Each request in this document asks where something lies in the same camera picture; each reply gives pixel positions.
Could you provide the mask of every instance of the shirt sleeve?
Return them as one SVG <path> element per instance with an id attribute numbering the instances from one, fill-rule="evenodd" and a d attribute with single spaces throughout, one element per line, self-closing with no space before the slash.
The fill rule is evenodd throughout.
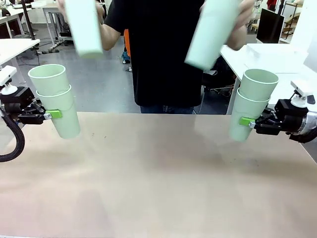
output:
<path id="1" fill-rule="evenodd" d="M 128 4 L 130 1 L 131 0 L 112 0 L 104 24 L 120 33 L 123 33 L 125 29 L 128 29 L 130 18 Z"/>

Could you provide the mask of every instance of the computer monitor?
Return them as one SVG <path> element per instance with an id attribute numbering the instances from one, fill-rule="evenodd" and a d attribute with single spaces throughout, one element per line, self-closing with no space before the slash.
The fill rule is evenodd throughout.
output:
<path id="1" fill-rule="evenodd" d="M 262 9 L 257 39 L 262 43 L 279 43 L 284 25 L 284 16 Z"/>

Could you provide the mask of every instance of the cup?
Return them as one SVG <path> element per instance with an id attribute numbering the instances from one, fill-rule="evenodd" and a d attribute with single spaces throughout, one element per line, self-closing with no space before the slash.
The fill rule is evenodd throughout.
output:
<path id="1" fill-rule="evenodd" d="M 71 86 L 68 86 L 66 92 L 55 96 L 43 96 L 38 91 L 36 93 L 46 110 L 61 111 L 61 118 L 52 119 L 59 136 L 63 139 L 76 137 L 80 133 L 80 125 Z"/>
<path id="2" fill-rule="evenodd" d="M 252 128 L 240 125 L 240 119 L 258 119 L 268 105 L 269 100 L 270 99 L 265 101 L 254 101 L 247 99 L 240 94 L 240 89 L 238 89 L 232 110 L 229 129 L 229 135 L 233 140 L 244 142 L 248 139 Z"/>
<path id="3" fill-rule="evenodd" d="M 220 55 L 239 14 L 240 0 L 207 0 L 185 63 L 210 70 Z"/>
<path id="4" fill-rule="evenodd" d="M 88 59 L 101 57 L 104 53 L 95 2 L 65 0 L 67 21 L 76 52 L 80 57 Z"/>
<path id="5" fill-rule="evenodd" d="M 254 101 L 265 101 L 271 97 L 278 84 L 278 76 L 263 69 L 248 69 L 244 72 L 240 94 Z"/>
<path id="6" fill-rule="evenodd" d="M 60 64 L 45 64 L 35 67 L 28 75 L 39 94 L 59 95 L 69 89 L 66 68 Z"/>

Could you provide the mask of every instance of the beige tabletop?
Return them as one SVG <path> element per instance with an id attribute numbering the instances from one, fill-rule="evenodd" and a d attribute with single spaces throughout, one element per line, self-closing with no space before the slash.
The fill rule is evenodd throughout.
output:
<path id="1" fill-rule="evenodd" d="M 79 119 L 73 140 L 50 121 L 23 129 L 23 154 L 0 165 L 1 235 L 316 237 L 317 166 L 285 134 L 236 143 L 228 116 Z"/>

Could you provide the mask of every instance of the red object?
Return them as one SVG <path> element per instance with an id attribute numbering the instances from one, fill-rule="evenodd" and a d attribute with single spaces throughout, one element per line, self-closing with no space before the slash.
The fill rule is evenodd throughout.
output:
<path id="1" fill-rule="evenodd" d="M 267 0 L 267 8 L 269 9 L 272 5 L 276 6 L 276 2 L 277 0 Z"/>

